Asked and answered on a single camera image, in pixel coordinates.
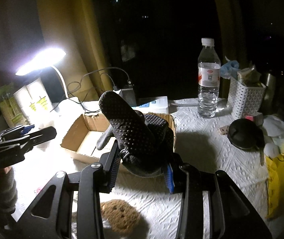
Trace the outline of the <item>grey sleeve forearm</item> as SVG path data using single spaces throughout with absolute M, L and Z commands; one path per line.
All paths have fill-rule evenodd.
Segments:
M 5 214 L 15 212 L 17 202 L 17 188 L 13 167 L 6 167 L 0 171 L 0 211 Z

